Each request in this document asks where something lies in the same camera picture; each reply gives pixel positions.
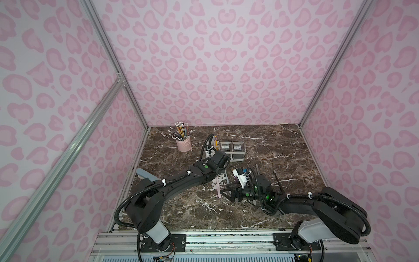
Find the pink toothbrush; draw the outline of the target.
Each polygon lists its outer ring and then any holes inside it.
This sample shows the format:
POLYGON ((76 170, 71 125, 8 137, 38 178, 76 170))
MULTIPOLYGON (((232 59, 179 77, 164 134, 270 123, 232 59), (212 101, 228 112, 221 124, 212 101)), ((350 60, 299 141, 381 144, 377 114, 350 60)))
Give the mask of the pink toothbrush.
POLYGON ((222 198, 222 194, 221 194, 221 186, 220 186, 220 179, 216 178, 216 190, 217 190, 217 197, 219 199, 222 198))

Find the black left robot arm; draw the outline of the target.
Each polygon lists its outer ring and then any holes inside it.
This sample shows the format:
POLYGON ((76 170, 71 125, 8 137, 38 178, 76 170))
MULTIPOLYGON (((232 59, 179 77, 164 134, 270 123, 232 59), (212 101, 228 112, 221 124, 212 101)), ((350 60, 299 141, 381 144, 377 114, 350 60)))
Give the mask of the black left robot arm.
POLYGON ((116 208, 114 222, 136 229, 138 234, 148 236, 158 245, 168 243, 171 233, 160 219, 164 203, 192 187, 211 182, 230 162, 226 153, 211 145, 214 137, 210 134, 206 138, 199 160, 178 175, 156 181, 141 180, 136 191, 116 208))

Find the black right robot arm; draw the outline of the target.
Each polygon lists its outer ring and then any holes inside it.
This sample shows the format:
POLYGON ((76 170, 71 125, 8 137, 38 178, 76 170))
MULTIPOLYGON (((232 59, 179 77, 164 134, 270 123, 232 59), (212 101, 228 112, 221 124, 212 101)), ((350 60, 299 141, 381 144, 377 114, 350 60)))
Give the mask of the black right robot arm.
POLYGON ((268 216, 303 214, 315 218, 299 221, 290 233, 290 244, 295 249, 329 238, 356 245, 368 236, 372 227, 367 212, 331 187, 319 193, 288 194, 278 191, 272 183, 252 168, 233 170, 235 181, 220 190, 230 202, 249 201, 259 205, 268 216))

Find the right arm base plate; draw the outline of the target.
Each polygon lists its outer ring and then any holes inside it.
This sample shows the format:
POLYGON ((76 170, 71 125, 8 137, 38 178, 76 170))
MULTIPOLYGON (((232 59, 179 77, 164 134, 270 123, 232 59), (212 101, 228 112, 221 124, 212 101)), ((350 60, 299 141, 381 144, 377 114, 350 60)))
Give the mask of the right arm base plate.
POLYGON ((320 251, 321 246, 318 242, 305 242, 298 235, 292 233, 274 233, 273 244, 276 251, 320 251))

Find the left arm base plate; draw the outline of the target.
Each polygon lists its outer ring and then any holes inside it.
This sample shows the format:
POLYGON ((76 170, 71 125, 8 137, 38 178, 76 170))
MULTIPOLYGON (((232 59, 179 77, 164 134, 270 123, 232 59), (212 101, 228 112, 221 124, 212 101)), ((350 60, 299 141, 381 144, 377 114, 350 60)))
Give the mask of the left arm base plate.
POLYGON ((155 243, 150 237, 144 238, 140 245, 142 253, 165 253, 173 250, 175 252, 185 252, 187 242, 186 234, 170 234, 161 243, 155 243))

